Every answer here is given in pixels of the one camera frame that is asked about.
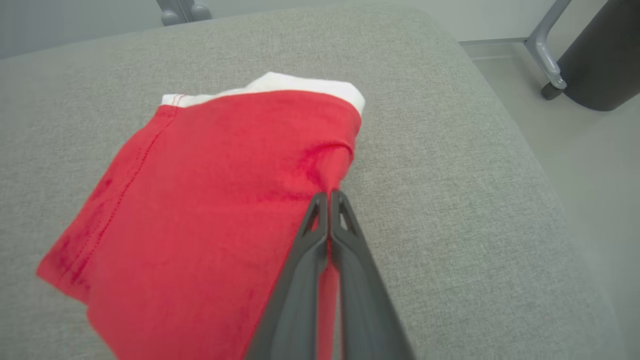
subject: trash can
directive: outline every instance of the trash can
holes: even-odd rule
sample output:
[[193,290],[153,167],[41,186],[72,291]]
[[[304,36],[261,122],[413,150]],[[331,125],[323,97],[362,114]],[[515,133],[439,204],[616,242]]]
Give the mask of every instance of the trash can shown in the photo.
[[558,60],[564,93],[610,111],[640,93],[640,0],[609,0]]

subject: folded garment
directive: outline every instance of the folded garment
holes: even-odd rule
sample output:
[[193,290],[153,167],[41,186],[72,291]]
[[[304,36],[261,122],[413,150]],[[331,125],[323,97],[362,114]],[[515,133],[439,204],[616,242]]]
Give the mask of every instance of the folded garment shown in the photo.
[[[242,358],[317,192],[353,160],[351,84],[269,73],[218,95],[165,95],[37,274],[87,305],[120,359]],[[331,357],[337,273],[319,280]]]

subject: white trim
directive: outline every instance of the white trim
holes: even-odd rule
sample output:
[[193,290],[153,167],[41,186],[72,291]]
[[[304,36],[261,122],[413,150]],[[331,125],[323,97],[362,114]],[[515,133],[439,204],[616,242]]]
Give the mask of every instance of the white trim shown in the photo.
[[362,110],[364,109],[364,97],[362,97],[362,94],[351,83],[334,80],[297,78],[296,76],[277,74],[276,72],[268,72],[244,88],[227,90],[216,95],[163,95],[162,105],[186,108],[223,96],[255,94],[279,90],[299,90],[328,94],[350,103],[358,110],[359,114],[362,114]]

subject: caster wheel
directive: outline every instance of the caster wheel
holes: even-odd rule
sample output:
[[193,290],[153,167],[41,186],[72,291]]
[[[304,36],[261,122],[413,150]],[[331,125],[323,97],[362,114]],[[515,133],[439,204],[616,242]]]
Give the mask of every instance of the caster wheel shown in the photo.
[[555,99],[556,97],[560,96],[560,94],[563,91],[564,91],[563,89],[558,89],[555,86],[551,85],[551,83],[549,83],[549,84],[546,84],[545,87],[542,88],[540,93],[542,94],[542,96],[544,96],[545,99],[552,100],[552,99]]

